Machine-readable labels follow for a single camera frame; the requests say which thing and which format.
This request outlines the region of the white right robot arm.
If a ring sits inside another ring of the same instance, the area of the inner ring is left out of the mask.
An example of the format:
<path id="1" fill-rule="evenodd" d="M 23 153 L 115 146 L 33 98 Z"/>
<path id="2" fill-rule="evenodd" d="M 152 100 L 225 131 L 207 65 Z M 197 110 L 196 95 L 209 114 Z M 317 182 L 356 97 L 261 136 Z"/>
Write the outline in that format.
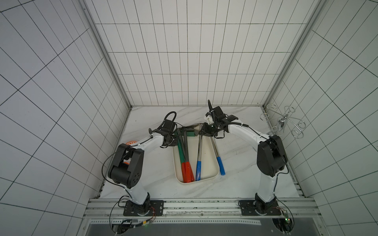
<path id="1" fill-rule="evenodd" d="M 242 139 L 257 152 L 257 166 L 261 176 L 252 209 L 258 215 L 267 215 L 277 203 L 276 183 L 287 163 L 281 138 L 256 131 L 236 116 L 225 114 L 219 106 L 212 107 L 210 101 L 208 107 L 209 112 L 205 115 L 206 122 L 200 129 L 200 135 L 219 139 L 220 132 L 227 132 Z"/>

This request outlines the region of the green hoe red grip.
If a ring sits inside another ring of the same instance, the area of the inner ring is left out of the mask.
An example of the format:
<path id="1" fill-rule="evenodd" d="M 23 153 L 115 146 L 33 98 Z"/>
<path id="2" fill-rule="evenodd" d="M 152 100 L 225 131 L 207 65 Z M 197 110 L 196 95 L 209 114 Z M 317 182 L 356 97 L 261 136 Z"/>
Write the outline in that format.
<path id="1" fill-rule="evenodd" d="M 184 155 L 184 150 L 183 150 L 183 144 L 182 144 L 182 139 L 181 136 L 179 135 L 179 132 L 176 131 L 176 139 L 177 139 L 177 146 L 178 146 L 178 151 L 179 151 L 179 157 L 180 157 L 180 163 L 181 163 L 181 171 L 182 171 L 182 176 L 183 176 L 183 182 L 187 182 L 187 176 L 186 176 L 186 165 L 185 165 L 185 155 Z"/>
<path id="2" fill-rule="evenodd" d="M 186 134 L 187 134 L 188 137 L 195 137 L 195 136 L 197 136 L 194 131 L 187 131 Z"/>

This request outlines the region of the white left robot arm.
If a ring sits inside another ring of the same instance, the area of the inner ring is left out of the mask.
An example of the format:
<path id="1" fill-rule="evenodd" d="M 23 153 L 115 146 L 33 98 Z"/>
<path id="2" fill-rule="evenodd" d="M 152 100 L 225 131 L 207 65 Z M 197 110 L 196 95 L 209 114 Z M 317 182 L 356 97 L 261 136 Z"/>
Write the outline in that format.
<path id="1" fill-rule="evenodd" d="M 157 148 L 174 146 L 175 127 L 175 122 L 165 119 L 155 130 L 149 129 L 147 138 L 132 145 L 120 144 L 114 153 L 108 177 L 126 190 L 130 196 L 126 206 L 137 214 L 144 215 L 151 207 L 150 194 L 139 183 L 144 156 Z"/>

